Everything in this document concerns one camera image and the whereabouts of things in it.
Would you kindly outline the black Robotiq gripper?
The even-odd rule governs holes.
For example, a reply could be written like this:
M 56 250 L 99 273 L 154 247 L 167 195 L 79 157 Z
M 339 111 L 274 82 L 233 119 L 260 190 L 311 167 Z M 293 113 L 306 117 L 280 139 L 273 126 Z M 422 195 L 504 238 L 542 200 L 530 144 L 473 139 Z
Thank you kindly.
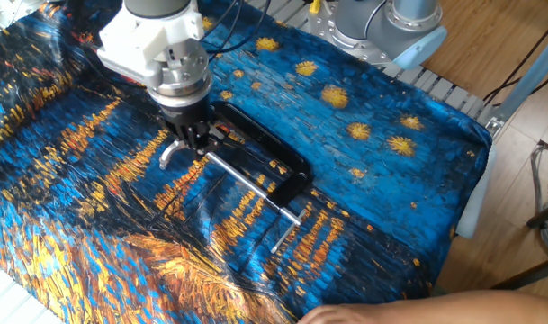
M 195 149 L 198 154 L 206 154 L 217 150 L 229 136 L 229 130 L 219 125 L 209 125 L 206 130 L 198 134 L 195 124 L 208 122 L 211 118 L 210 99 L 203 97 L 196 103 L 183 107 L 160 106 L 165 125 L 187 148 Z

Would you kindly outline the person's right hand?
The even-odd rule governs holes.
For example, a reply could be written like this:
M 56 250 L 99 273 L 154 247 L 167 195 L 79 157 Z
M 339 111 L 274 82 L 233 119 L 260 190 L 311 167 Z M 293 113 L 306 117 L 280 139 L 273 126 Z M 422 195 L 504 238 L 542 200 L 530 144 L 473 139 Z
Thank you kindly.
M 298 324 L 378 324 L 379 322 L 375 308 L 367 304 L 319 306 L 298 320 Z

